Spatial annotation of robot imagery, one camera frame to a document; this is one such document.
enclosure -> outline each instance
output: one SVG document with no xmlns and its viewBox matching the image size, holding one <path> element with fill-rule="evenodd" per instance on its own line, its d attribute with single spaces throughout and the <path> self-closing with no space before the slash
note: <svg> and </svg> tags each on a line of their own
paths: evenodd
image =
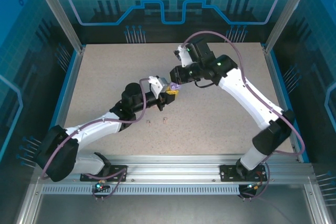
<svg viewBox="0 0 336 224">
<path fill-rule="evenodd" d="M 336 0 L 0 0 L 0 6 L 1 223 L 335 222 Z M 33 156 L 51 127 L 102 116 L 130 82 L 169 80 L 181 64 L 174 51 L 200 30 L 231 40 L 248 80 L 295 113 L 305 151 L 270 157 L 262 197 L 243 202 L 239 186 L 248 184 L 222 182 L 219 170 L 249 150 L 257 124 L 229 93 L 192 83 L 163 111 L 148 108 L 140 122 L 83 150 L 128 166 L 111 198 L 95 202 L 94 183 L 81 182 L 80 174 L 57 183 L 40 179 Z M 229 43 L 199 37 L 215 56 L 239 62 Z M 278 150 L 302 148 L 292 133 Z"/>
</svg>

